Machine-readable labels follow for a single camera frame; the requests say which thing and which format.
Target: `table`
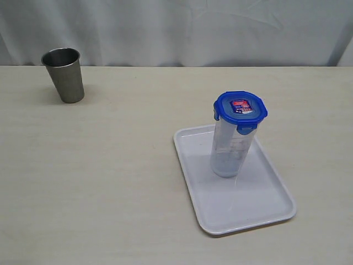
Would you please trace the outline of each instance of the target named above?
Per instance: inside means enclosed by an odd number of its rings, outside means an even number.
[[[0,264],[353,264],[353,68],[0,67]],[[222,238],[198,227],[173,145],[224,91],[262,97],[257,136],[298,206]]]

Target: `cup rim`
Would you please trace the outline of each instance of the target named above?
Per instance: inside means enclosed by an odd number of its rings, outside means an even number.
[[[74,51],[76,54],[77,54],[77,59],[74,60],[73,62],[69,63],[68,65],[62,65],[62,66],[53,66],[53,65],[48,65],[47,63],[44,63],[44,57],[49,55],[50,53],[54,52],[54,51],[57,51],[57,50],[71,50],[71,51]],[[69,65],[72,65],[74,64],[75,62],[77,62],[80,58],[81,54],[78,52],[78,50],[74,49],[74,48],[70,48],[70,47],[63,47],[63,48],[56,48],[56,49],[52,49],[48,52],[46,52],[45,54],[43,54],[42,58],[41,58],[41,62],[44,66],[48,66],[48,67],[54,67],[54,68],[61,68],[61,67],[66,67],[66,66],[69,66]]]

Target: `label on lid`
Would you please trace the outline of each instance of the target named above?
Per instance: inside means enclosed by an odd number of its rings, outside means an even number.
[[[236,99],[231,101],[231,106],[234,113],[237,114],[248,114],[253,112],[252,106],[246,99]]]

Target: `cylindrical container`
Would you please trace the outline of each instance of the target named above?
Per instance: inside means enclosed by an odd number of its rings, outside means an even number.
[[[238,174],[259,123],[267,116],[263,101],[245,91],[226,92],[214,103],[215,135],[211,167],[220,177]]]
[[[75,103],[84,97],[79,57],[79,52],[72,48],[54,49],[42,57],[42,63],[65,103]]]

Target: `tray rim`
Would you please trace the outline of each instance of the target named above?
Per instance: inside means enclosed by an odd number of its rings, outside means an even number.
[[[272,168],[272,170],[273,170],[273,172],[275,174],[275,177],[277,178],[277,180],[281,184],[281,186],[284,189],[285,193],[287,194],[290,202],[292,203],[292,210],[288,214],[283,215],[281,218],[276,218],[276,219],[269,220],[269,221],[266,221],[266,222],[259,222],[259,223],[255,223],[255,224],[235,227],[233,229],[228,229],[226,231],[214,231],[212,229],[209,229],[207,226],[205,226],[205,224],[204,224],[204,222],[203,222],[203,220],[201,218],[202,215],[199,213],[198,207],[195,207],[196,199],[194,198],[194,194],[193,194],[193,192],[190,192],[189,177],[186,177],[185,173],[184,173],[185,170],[186,170],[186,164],[185,164],[186,162],[182,158],[181,150],[180,150],[180,146],[178,144],[177,138],[183,132],[192,131],[192,130],[199,130],[199,129],[207,129],[207,128],[210,129],[210,131],[208,133],[211,133],[212,131],[215,130],[215,124],[183,128],[183,129],[180,129],[180,130],[176,131],[174,136],[173,136],[174,146],[175,146],[175,149],[176,149],[177,154],[178,154],[178,159],[179,159],[179,162],[180,162],[180,165],[181,165],[181,170],[183,172],[183,176],[184,176],[184,179],[185,179],[185,182],[186,182],[186,186],[188,187],[188,193],[189,193],[189,196],[190,196],[190,199],[191,199],[191,202],[192,202],[192,207],[194,208],[196,219],[197,219],[197,222],[199,223],[200,227],[205,232],[207,232],[208,234],[217,236],[217,235],[224,235],[224,234],[229,234],[229,233],[233,233],[233,232],[238,232],[238,231],[241,231],[241,230],[247,230],[247,229],[251,229],[251,228],[255,228],[255,227],[262,227],[262,226],[266,226],[266,225],[270,225],[270,224],[276,224],[276,223],[280,223],[280,222],[284,222],[286,220],[292,219],[297,213],[297,204],[296,204],[292,194],[289,192],[289,190],[287,189],[286,185],[284,184],[284,182],[283,182],[281,176],[279,175],[276,167],[274,167],[271,159],[269,158],[269,156],[265,152],[262,144],[259,142],[258,138],[256,136],[254,136],[254,140],[253,141],[256,142],[258,148],[260,149],[260,151],[262,152],[263,156],[267,160],[267,163]]]

